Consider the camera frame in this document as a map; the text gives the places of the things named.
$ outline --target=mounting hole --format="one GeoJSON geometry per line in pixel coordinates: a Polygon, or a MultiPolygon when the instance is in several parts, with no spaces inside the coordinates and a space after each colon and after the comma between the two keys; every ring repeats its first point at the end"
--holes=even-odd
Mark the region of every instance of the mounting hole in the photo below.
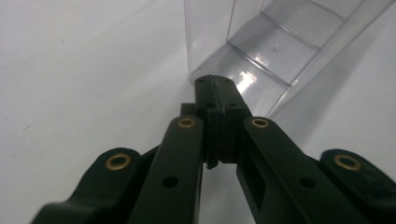
{"type": "Polygon", "coordinates": [[[359,171],[359,169],[361,169],[361,163],[348,155],[336,155],[334,157],[334,161],[337,165],[350,171],[359,171]]]}
{"type": "Polygon", "coordinates": [[[315,181],[313,181],[311,178],[308,178],[308,177],[301,178],[300,184],[303,185],[303,187],[308,188],[308,189],[314,189],[316,186],[315,181]]]}
{"type": "Polygon", "coordinates": [[[254,119],[251,123],[258,128],[266,128],[269,125],[268,121],[265,119],[254,119]]]}
{"type": "Polygon", "coordinates": [[[163,179],[163,186],[166,188],[174,188],[178,184],[178,179],[175,176],[169,175],[163,179]]]}
{"type": "Polygon", "coordinates": [[[215,107],[215,104],[213,104],[213,103],[207,103],[206,106],[207,106],[207,107],[215,107]]]}
{"type": "Polygon", "coordinates": [[[118,153],[106,161],[106,168],[111,171],[121,170],[131,163],[131,157],[125,153],[118,153]]]}
{"type": "Polygon", "coordinates": [[[193,119],[180,119],[178,121],[178,126],[183,127],[183,128],[190,128],[194,126],[195,121],[193,119]]]}

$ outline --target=white surface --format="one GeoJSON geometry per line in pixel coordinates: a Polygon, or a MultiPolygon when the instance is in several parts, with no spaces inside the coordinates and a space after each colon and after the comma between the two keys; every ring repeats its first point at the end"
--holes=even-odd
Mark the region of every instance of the white surface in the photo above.
{"type": "MultiPolygon", "coordinates": [[[[372,41],[358,51],[363,55],[353,74],[359,75],[349,76],[328,112],[312,121],[315,127],[307,127],[314,132],[295,134],[299,117],[282,123],[298,143],[318,154],[325,148],[359,147],[356,139],[372,134],[364,124],[375,120],[370,142],[386,151],[379,161],[372,160],[377,151],[362,155],[393,178],[395,15],[393,5],[363,34],[372,41]],[[373,72],[378,78],[368,78],[373,72]],[[374,81],[384,85],[382,93],[371,91],[358,100],[360,90],[374,81]],[[366,100],[384,110],[372,117],[366,100]],[[356,117],[337,124],[350,126],[342,132],[327,129],[339,115],[356,117]],[[346,138],[340,136],[350,130],[354,138],[342,144],[346,138]]],[[[180,103],[193,102],[185,48],[182,0],[1,1],[0,223],[28,223],[43,204],[65,200],[96,157],[111,148],[143,153],[157,146],[180,103]]],[[[298,106],[290,111],[303,113],[298,106]]],[[[200,223],[253,222],[234,167],[205,171],[203,182],[200,223]]]]}

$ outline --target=transparent acrylic container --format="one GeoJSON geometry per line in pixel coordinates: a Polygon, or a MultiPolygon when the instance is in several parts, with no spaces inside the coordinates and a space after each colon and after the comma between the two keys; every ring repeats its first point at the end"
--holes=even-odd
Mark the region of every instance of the transparent acrylic container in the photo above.
{"type": "Polygon", "coordinates": [[[274,117],[394,0],[185,0],[191,81],[231,78],[274,117]]]}

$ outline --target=brass insert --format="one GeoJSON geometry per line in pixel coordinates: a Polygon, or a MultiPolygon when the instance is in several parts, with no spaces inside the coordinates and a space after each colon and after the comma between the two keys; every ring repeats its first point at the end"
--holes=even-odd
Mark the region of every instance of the brass insert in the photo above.
{"type": "Polygon", "coordinates": [[[337,165],[350,171],[359,171],[361,169],[361,163],[348,155],[336,155],[334,161],[337,165]]]}
{"type": "Polygon", "coordinates": [[[118,153],[106,161],[106,168],[111,171],[121,170],[131,163],[131,157],[125,153],[118,153]]]}
{"type": "Polygon", "coordinates": [[[268,121],[265,119],[254,119],[251,123],[258,128],[266,128],[269,125],[268,121]]]}
{"type": "Polygon", "coordinates": [[[195,125],[195,121],[193,119],[180,119],[178,121],[178,126],[183,128],[190,128],[195,125]]]}

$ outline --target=black plastic part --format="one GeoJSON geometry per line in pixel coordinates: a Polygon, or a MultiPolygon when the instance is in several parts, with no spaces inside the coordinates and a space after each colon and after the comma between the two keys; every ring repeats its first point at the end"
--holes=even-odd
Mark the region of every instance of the black plastic part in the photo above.
{"type": "Polygon", "coordinates": [[[131,149],[115,148],[102,154],[72,196],[64,203],[45,205],[33,223],[125,223],[144,178],[137,175],[139,162],[140,155],[131,149]],[[107,159],[119,153],[130,156],[131,162],[120,170],[107,169],[107,159]]]}
{"type": "Polygon", "coordinates": [[[238,177],[256,223],[368,223],[274,122],[245,127],[238,177]]]}
{"type": "Polygon", "coordinates": [[[396,223],[396,184],[370,162],[332,149],[322,154],[319,167],[373,223],[396,223]]]}
{"type": "Polygon", "coordinates": [[[196,117],[172,120],[128,223],[197,223],[203,133],[196,117]]]}
{"type": "Polygon", "coordinates": [[[236,163],[238,130],[251,113],[232,80],[204,76],[195,80],[196,116],[205,124],[205,161],[207,168],[219,161],[236,163]]]}
{"type": "Polygon", "coordinates": [[[181,104],[180,116],[195,116],[195,104],[181,104]]]}

